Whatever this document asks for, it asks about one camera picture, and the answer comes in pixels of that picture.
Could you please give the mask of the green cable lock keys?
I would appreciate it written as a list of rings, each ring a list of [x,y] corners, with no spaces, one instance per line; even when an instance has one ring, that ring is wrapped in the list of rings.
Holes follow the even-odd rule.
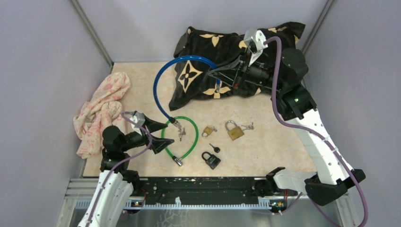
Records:
[[[179,134],[178,134],[178,136],[179,136],[179,141],[182,141],[183,136],[186,135],[185,128],[180,128],[178,132],[179,132]]]

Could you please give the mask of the small brass padlock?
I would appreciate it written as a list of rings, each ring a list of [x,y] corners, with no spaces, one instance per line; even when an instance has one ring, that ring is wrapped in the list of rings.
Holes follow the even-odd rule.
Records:
[[[206,126],[206,127],[204,128],[204,130],[203,130],[201,136],[202,136],[203,138],[207,138],[207,137],[210,136],[214,131],[215,131],[215,130],[214,130],[214,127]]]

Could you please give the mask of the large brass padlock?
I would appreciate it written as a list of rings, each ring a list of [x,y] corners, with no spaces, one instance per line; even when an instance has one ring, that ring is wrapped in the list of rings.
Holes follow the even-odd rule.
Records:
[[[243,130],[234,121],[227,121],[225,128],[232,141],[244,136]]]

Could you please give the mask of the black Kaijing padlock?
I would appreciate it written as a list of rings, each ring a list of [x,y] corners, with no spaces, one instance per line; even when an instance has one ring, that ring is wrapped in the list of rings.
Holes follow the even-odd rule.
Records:
[[[214,170],[221,162],[221,159],[218,158],[217,156],[205,151],[201,155],[202,159],[205,161],[205,163],[212,169]]]

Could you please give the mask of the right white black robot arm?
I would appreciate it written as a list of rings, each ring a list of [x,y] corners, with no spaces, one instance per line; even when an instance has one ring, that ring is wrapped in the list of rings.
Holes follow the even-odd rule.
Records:
[[[353,168],[341,156],[338,148],[321,121],[317,104],[301,84],[308,72],[305,57],[298,49],[277,51],[273,66],[254,61],[249,53],[239,55],[233,62],[208,72],[232,88],[244,83],[271,91],[274,115],[284,126],[297,133],[313,161],[315,172],[297,172],[278,167],[267,176],[266,188],[272,195],[284,189],[306,194],[314,203],[324,206],[351,188],[356,188],[362,202],[366,198],[360,183],[365,180],[363,170]]]

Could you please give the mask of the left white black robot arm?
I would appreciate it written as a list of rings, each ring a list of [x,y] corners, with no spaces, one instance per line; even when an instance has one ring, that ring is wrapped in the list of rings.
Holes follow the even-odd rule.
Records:
[[[138,172],[128,169],[129,162],[148,150],[157,154],[174,143],[174,139],[152,134],[167,128],[167,124],[137,111],[123,112],[121,116],[131,125],[132,132],[123,133],[114,125],[104,129],[101,173],[86,213],[78,223],[80,227],[116,226],[128,198],[139,194],[143,187]]]

